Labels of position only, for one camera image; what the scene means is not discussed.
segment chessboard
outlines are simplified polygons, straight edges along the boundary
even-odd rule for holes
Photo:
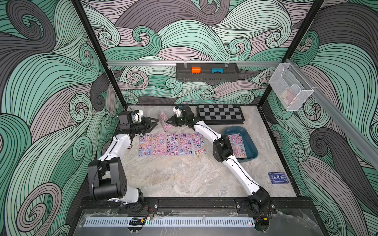
[[[208,125],[242,125],[245,121],[242,109],[237,104],[197,105],[197,114]]]

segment gray marble surface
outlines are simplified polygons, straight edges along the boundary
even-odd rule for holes
[[[170,118],[174,115],[173,106],[131,106],[134,110],[143,110],[143,116],[158,118],[164,111]],[[191,106],[196,114],[196,106]],[[242,106],[245,118],[244,127],[253,140],[259,155],[257,158],[241,163],[243,168],[272,197],[295,197],[291,184],[273,185],[268,172],[285,172],[276,149],[256,106]],[[226,127],[234,125],[209,125],[216,132],[223,134]],[[164,133],[158,124],[151,132]],[[194,133],[188,127],[172,127],[167,133]],[[138,157],[139,138],[133,140],[133,148],[121,157],[127,183],[140,188],[144,196],[150,197],[246,197],[246,192],[234,175],[215,160],[212,145],[207,142],[207,154],[199,156],[147,156]]]

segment red wire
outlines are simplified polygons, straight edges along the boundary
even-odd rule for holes
[[[263,212],[263,213],[264,213],[264,212]],[[261,215],[260,215],[256,220],[258,220],[258,219],[262,216],[263,213],[261,213]]]
[[[155,217],[155,212],[153,211],[153,209],[150,206],[148,206],[148,208],[150,208],[150,210],[152,211],[152,213],[153,213],[153,217],[152,218],[154,218]]]
[[[273,213],[272,213],[272,211],[270,210],[270,216],[271,217],[273,217]]]

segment blue block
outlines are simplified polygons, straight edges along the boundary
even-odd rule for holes
[[[272,184],[288,184],[289,180],[285,172],[269,172],[268,173]]]
[[[211,73],[215,73],[215,72],[223,73],[223,69],[222,68],[212,68]]]

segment black frame pole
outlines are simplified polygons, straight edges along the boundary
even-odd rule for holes
[[[108,68],[108,64],[106,63],[107,60],[106,60],[105,54],[102,51],[100,43],[98,42],[98,40],[96,38],[95,32],[94,32],[94,30],[93,30],[93,28],[92,28],[92,26],[89,22],[89,19],[88,19],[87,15],[84,11],[83,5],[81,4],[80,0],[71,0],[71,2],[72,2],[73,6],[76,10],[77,15],[80,18],[81,23],[83,24],[85,31],[88,34],[89,40],[91,41],[91,43],[94,47],[94,50],[95,50],[98,58],[100,59],[100,62],[101,62],[102,66],[105,70],[106,75],[108,76],[108,79],[110,80],[110,83],[113,86],[114,91],[116,92],[118,99],[120,100],[123,108],[126,109],[127,103],[126,103],[125,99],[123,98],[121,90],[118,87],[117,80],[116,80],[113,72]]]
[[[311,5],[306,17],[303,19],[301,27],[299,28],[297,34],[294,36],[293,41],[291,42],[289,48],[287,49],[285,55],[283,56],[283,59],[281,61],[282,63],[284,63],[286,61],[286,59],[290,59],[293,56],[295,50],[297,49],[298,45],[302,41],[302,38],[307,33],[307,30],[309,29],[312,21],[314,20],[316,14],[318,13],[323,2],[324,2],[324,0],[315,0],[314,3]],[[268,98],[271,91],[272,91],[272,87],[270,85],[268,85],[268,87],[266,88],[264,94],[262,95],[262,97],[261,97],[261,99],[258,103],[259,107],[262,107],[262,105],[264,104],[264,102]]]

